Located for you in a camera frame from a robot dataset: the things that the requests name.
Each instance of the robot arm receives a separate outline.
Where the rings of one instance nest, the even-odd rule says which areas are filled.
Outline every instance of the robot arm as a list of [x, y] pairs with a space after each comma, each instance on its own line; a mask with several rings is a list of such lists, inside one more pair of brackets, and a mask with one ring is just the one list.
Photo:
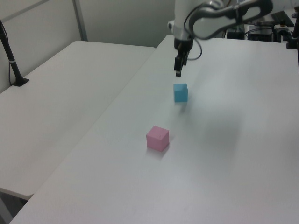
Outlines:
[[176, 0], [175, 21], [169, 28], [178, 50], [174, 66], [177, 77], [187, 63], [194, 38], [207, 40], [222, 30], [297, 6], [299, 0], [245, 0], [229, 7], [224, 7], [221, 0]]

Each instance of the white wall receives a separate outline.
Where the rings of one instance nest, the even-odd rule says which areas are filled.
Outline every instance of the white wall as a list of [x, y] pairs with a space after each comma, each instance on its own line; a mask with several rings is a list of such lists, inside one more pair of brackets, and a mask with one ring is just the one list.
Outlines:
[[175, 0], [80, 0], [88, 41], [157, 47]]
[[[49, 0], [4, 22], [4, 27], [22, 76], [80, 40], [72, 0]], [[8, 59], [0, 44], [0, 92], [8, 87]]]

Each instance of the white tabletop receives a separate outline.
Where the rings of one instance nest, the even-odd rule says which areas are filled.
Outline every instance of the white tabletop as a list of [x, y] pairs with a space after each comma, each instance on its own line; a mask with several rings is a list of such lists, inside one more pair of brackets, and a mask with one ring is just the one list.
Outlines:
[[29, 199], [153, 51], [74, 42], [0, 94], [0, 191]]
[[[201, 43], [176, 78], [167, 36], [11, 224], [298, 223], [297, 51]], [[146, 147], [154, 125], [164, 153]]]

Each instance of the equipment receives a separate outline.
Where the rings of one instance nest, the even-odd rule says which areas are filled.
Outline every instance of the equipment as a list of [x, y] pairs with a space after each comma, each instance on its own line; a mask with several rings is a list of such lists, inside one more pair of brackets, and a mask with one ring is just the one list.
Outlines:
[[178, 50], [174, 64], [176, 76], [181, 77], [194, 38], [207, 40], [228, 28], [298, 6], [299, 0], [245, 0], [228, 7], [221, 0], [176, 0], [175, 20], [168, 23]]
[[13, 83], [12, 85], [22, 86], [25, 83], [29, 82], [29, 79], [23, 78], [20, 74], [19, 68], [18, 68], [17, 63], [15, 62], [15, 59], [14, 59], [13, 52], [10, 49], [10, 46], [9, 46], [9, 43], [8, 43], [8, 37], [7, 37], [5, 28], [4, 28], [1, 20], [0, 20], [0, 39], [1, 39], [4, 50], [5, 50], [5, 52], [7, 54], [7, 57], [8, 57], [9, 66], [11, 66], [13, 71], [14, 71], [15, 83]]

